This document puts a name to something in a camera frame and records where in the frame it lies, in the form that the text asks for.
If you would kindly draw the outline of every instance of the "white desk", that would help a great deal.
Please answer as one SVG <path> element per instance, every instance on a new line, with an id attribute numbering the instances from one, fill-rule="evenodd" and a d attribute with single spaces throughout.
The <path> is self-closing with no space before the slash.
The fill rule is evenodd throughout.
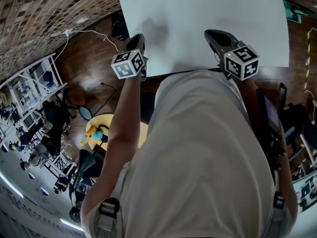
<path id="1" fill-rule="evenodd" d="M 260 66 L 288 66 L 282 0 L 120 0 L 130 36 L 145 36 L 148 76 L 215 68 L 207 29 L 230 32 L 261 56 Z"/>

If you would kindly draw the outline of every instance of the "yellow and black tape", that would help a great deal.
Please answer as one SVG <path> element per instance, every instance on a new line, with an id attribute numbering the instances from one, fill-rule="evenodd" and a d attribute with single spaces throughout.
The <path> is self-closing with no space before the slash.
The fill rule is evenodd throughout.
<path id="1" fill-rule="evenodd" d="M 309 69 L 310 69 L 310 63 L 311 63 L 311 41 L 310 41 L 310 31 L 307 32 L 307 42 L 308 42 L 308 48 L 307 48 L 307 52 L 308 52 L 308 57 L 307 57 L 307 61 L 306 61 L 306 65 L 307 65 L 307 72 L 306 72 L 306 83 L 304 85 L 304 90 L 306 90 L 307 88 L 307 82 L 308 82 L 308 76 L 309 76 Z"/>

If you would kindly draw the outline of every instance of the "shelving unit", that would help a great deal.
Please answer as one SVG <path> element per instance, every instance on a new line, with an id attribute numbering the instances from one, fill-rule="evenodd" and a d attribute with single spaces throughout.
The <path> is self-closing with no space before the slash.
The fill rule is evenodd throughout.
<path id="1" fill-rule="evenodd" d="M 45 100 L 67 85 L 62 82 L 53 62 L 54 55 L 55 53 L 34 62 L 0 85 L 0 91 L 9 89 L 6 92 L 10 93 L 12 107 L 16 107 L 20 117 L 5 129 L 0 147 L 17 127 L 23 126 L 28 131 L 41 118 L 36 109 L 40 109 Z"/>

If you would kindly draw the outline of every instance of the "white t-shirt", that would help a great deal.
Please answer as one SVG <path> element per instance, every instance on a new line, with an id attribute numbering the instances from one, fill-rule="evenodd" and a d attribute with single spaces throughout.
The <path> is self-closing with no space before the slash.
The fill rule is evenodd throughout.
<path id="1" fill-rule="evenodd" d="M 257 238 L 274 182 L 239 92 L 222 73 L 162 82 L 120 198 L 127 238 Z"/>

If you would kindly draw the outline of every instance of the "black hair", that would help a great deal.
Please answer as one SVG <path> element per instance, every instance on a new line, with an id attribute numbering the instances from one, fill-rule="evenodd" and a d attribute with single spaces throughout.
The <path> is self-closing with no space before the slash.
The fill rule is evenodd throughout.
<path id="1" fill-rule="evenodd" d="M 25 171 L 24 161 L 20 159 L 20 167 L 23 171 Z"/>
<path id="2" fill-rule="evenodd" d="M 15 151 L 15 150 L 13 149 L 13 146 L 15 146 L 15 147 L 16 147 L 16 144 L 15 144 L 15 143 L 11 143 L 11 144 L 9 144 L 9 148 L 10 148 L 10 150 L 11 150 L 11 151 Z"/>
<path id="3" fill-rule="evenodd" d="M 73 206 L 70 209 L 69 216 L 74 222 L 80 223 L 80 210 L 77 207 Z"/>

